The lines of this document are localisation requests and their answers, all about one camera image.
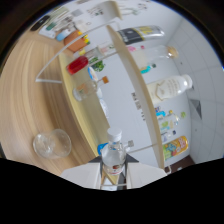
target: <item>label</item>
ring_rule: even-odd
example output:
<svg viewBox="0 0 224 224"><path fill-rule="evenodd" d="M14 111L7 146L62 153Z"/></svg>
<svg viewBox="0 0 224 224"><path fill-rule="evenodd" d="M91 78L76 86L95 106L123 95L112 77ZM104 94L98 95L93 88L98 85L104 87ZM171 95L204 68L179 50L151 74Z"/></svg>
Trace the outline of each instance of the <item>label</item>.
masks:
<svg viewBox="0 0 224 224"><path fill-rule="evenodd" d="M180 83L176 79L167 79L159 83L151 83L147 85L150 97L154 104L163 100L175 97L182 93Z"/></svg>
<svg viewBox="0 0 224 224"><path fill-rule="evenodd" d="M110 175L118 175L123 171L124 165L114 165L113 167L109 167L104 164L105 170Z"/></svg>
<svg viewBox="0 0 224 224"><path fill-rule="evenodd" d="M85 83L83 83L82 85L78 86L76 88L76 90L78 91L78 93L80 95L83 95L83 94L87 94L88 93L88 87Z"/></svg>
<svg viewBox="0 0 224 224"><path fill-rule="evenodd" d="M119 30L118 33L121 35L126 45L143 41L144 38L133 28Z"/></svg>
<svg viewBox="0 0 224 224"><path fill-rule="evenodd" d="M181 136L167 144L163 145L163 154L165 160L177 156L188 149L188 141L185 136Z"/></svg>

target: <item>white tile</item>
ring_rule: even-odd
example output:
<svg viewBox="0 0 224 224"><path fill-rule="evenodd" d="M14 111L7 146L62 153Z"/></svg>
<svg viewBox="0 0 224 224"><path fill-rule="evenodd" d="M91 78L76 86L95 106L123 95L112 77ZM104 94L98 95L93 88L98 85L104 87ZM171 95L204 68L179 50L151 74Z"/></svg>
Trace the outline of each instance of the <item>white tile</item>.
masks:
<svg viewBox="0 0 224 224"><path fill-rule="evenodd" d="M200 143L201 143L200 139L192 135L190 142L190 155L191 158L194 160L194 162L196 161L199 153Z"/></svg>
<svg viewBox="0 0 224 224"><path fill-rule="evenodd" d="M186 34L186 32L179 28L174 34L173 39L178 44L178 46L181 47L190 39L190 37Z"/></svg>
<svg viewBox="0 0 224 224"><path fill-rule="evenodd" d="M190 156L191 156L191 159L194 161L194 163L197 163L197 158L198 158L198 152L195 152L195 151L190 151Z"/></svg>
<svg viewBox="0 0 224 224"><path fill-rule="evenodd" d="M196 163L207 162L209 153L210 153L210 149L201 144L199 148L198 157L196 159Z"/></svg>
<svg viewBox="0 0 224 224"><path fill-rule="evenodd" d="M191 79L193 81L194 89L186 90L187 96L188 96L189 99L199 100L200 99L200 93L199 93L198 84L197 84L197 80L195 78L195 75L194 75L194 73L188 73L188 75L191 77Z"/></svg>
<svg viewBox="0 0 224 224"><path fill-rule="evenodd" d="M224 138L224 105L217 103L216 132Z"/></svg>
<svg viewBox="0 0 224 224"><path fill-rule="evenodd" d="M201 99L215 101L215 89L208 69L194 73Z"/></svg>
<svg viewBox="0 0 224 224"><path fill-rule="evenodd" d="M195 34L192 40L201 52L201 55L208 67L221 66L219 58L217 57L214 49L201 33Z"/></svg>
<svg viewBox="0 0 224 224"><path fill-rule="evenodd" d="M210 68L209 71L215 87L216 101L224 103L224 71L221 66Z"/></svg>
<svg viewBox="0 0 224 224"><path fill-rule="evenodd" d="M201 135L201 144L211 150L214 137L215 137L215 131L203 125L202 135Z"/></svg>
<svg viewBox="0 0 224 224"><path fill-rule="evenodd" d="M179 55L177 58L174 59L174 62L177 66L178 71L180 72L180 74L188 74L188 73L192 73L192 69L183 53L183 51L180 48L176 48Z"/></svg>
<svg viewBox="0 0 224 224"><path fill-rule="evenodd" d="M191 120L191 138L196 138L198 141L201 140L202 134L202 123Z"/></svg>
<svg viewBox="0 0 224 224"><path fill-rule="evenodd" d="M224 139L219 134L216 133L208 161L213 159L221 159L223 157L223 152L224 152Z"/></svg>
<svg viewBox="0 0 224 224"><path fill-rule="evenodd" d="M186 56L186 59L193 71L198 71L206 68L206 63L192 40L189 40L181 48L181 50Z"/></svg>
<svg viewBox="0 0 224 224"><path fill-rule="evenodd" d="M209 162L217 159L221 159L221 157L219 157L217 154L209 154L207 161Z"/></svg>
<svg viewBox="0 0 224 224"><path fill-rule="evenodd" d="M183 20L181 28L186 32L189 37L192 37L197 32L199 32L197 28L193 24L191 24L191 22L188 22L186 19Z"/></svg>
<svg viewBox="0 0 224 224"><path fill-rule="evenodd" d="M207 127L216 129L216 103L201 100L202 122Z"/></svg>

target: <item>red bottle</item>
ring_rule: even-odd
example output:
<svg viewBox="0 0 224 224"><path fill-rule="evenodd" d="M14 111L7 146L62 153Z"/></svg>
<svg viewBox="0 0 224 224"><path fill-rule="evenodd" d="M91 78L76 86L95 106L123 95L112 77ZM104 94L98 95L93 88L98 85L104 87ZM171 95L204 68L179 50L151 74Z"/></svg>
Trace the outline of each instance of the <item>red bottle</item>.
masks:
<svg viewBox="0 0 224 224"><path fill-rule="evenodd" d="M79 58L75 59L69 65L67 65L67 71L70 75L74 75L79 70L83 69L86 65L88 65L89 61L87 57L80 56Z"/></svg>

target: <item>bottle cap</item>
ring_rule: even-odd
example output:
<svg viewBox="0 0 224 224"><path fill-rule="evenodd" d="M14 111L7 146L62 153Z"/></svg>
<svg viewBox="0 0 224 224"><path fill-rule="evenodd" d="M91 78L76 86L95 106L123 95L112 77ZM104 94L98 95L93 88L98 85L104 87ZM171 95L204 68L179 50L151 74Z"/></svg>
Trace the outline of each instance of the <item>bottle cap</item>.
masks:
<svg viewBox="0 0 224 224"><path fill-rule="evenodd" d="M109 128L107 130L108 140L111 142L118 142L121 140L122 130L117 127Z"/></svg>
<svg viewBox="0 0 224 224"><path fill-rule="evenodd" d="M109 82L109 80L108 80L107 76L104 76L104 77L102 78L102 80L103 80L104 84L106 84L106 83L108 83L108 82Z"/></svg>
<svg viewBox="0 0 224 224"><path fill-rule="evenodd" d="M167 47L168 54L171 58L177 58L179 53L175 47Z"/></svg>
<svg viewBox="0 0 224 224"><path fill-rule="evenodd" d="M84 42L86 43L86 44L90 44L90 42L89 42L89 39L84 39Z"/></svg>
<svg viewBox="0 0 224 224"><path fill-rule="evenodd" d="M189 75L182 75L182 77L186 80L187 89L191 89L193 86L193 81Z"/></svg>

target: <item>white wall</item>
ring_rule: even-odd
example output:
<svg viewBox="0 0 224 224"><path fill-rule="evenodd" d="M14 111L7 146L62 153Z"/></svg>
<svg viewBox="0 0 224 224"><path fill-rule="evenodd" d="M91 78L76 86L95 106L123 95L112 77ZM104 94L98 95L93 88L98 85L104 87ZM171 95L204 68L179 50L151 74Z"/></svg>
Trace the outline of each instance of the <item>white wall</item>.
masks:
<svg viewBox="0 0 224 224"><path fill-rule="evenodd" d="M91 18L87 13L87 9L92 8L96 3L102 1L90 1L78 5L78 8L82 10L83 15L77 17L85 22L91 22L89 29L104 24L106 21L103 16L97 16ZM144 3L140 0L130 1L118 1L127 4L129 7L138 7L138 3ZM160 26L164 32L165 37L158 40L144 41L135 45L144 45L146 48L150 48L157 45L166 45L176 31L181 22L181 17L170 10L169 8L160 5L155 2L145 3L148 8L146 11L141 11L139 15L126 15L124 20L115 20L119 22L121 29L137 26L157 25ZM75 2L70 2L66 5L71 11L77 8ZM106 40L111 40L109 33L105 27L97 29L89 34L90 42L100 44ZM101 88L103 92L103 99L107 103L109 108L109 124L110 126L119 126L123 131L123 141L134 140L135 146L132 150L145 148L151 145L151 139L148 133L148 129L145 121L141 117L141 110L137 110L135 102L133 101L131 93L134 92L134 87L128 77L128 74L122 65L119 57L114 55L106 60L104 70L98 73L98 77L108 76L109 83ZM151 70L149 73L143 75L146 83L159 80L172 75L180 75L174 62L172 60L161 61L157 63L157 68ZM171 99L168 102L161 104L161 109L165 112L173 110L174 113L180 115L182 111L185 111L187 118L182 120L178 127L175 129L177 134L173 140L181 135L185 135L190 140L190 112L188 103L186 103L186 93ZM189 150L185 153L176 156L166 162L166 165L175 163L189 154ZM158 167L153 150L149 147L145 150L134 152L130 154L142 163Z"/></svg>
<svg viewBox="0 0 224 224"><path fill-rule="evenodd" d="M224 73L221 63L206 38L183 20L169 42L180 57L174 62L180 73L194 82L190 99L200 100L202 119L192 110L190 155L195 163L223 157L224 154Z"/></svg>

